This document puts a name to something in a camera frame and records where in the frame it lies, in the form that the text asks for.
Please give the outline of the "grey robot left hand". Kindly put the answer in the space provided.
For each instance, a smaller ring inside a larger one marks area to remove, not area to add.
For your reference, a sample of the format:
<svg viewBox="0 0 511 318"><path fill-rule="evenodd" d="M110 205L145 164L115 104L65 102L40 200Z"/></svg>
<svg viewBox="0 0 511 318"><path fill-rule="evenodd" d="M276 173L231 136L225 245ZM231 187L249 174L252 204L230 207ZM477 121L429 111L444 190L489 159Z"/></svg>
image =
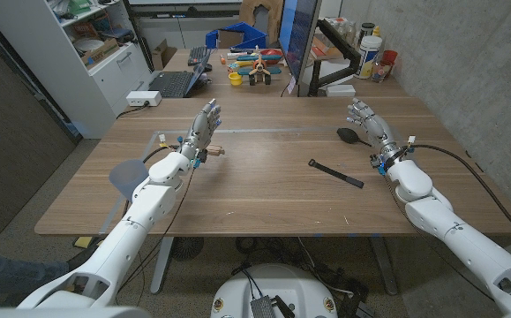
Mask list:
<svg viewBox="0 0 511 318"><path fill-rule="evenodd" d="M207 147L215 129L221 124L220 111L221 107L216 104L215 98L208 102L193 119L184 141L177 150L196 167L207 159Z"/></svg>

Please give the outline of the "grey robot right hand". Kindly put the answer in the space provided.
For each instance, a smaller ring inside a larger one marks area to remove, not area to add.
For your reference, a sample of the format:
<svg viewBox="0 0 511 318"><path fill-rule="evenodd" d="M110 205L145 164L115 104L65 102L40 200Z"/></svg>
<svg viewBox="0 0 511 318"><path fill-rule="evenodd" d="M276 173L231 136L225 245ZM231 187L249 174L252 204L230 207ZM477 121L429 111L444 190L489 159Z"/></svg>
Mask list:
<svg viewBox="0 0 511 318"><path fill-rule="evenodd" d="M379 158L388 170L400 161L404 147L399 146L389 124L365 102L354 98L348 106L348 121L364 129L369 142L379 151Z"/></svg>

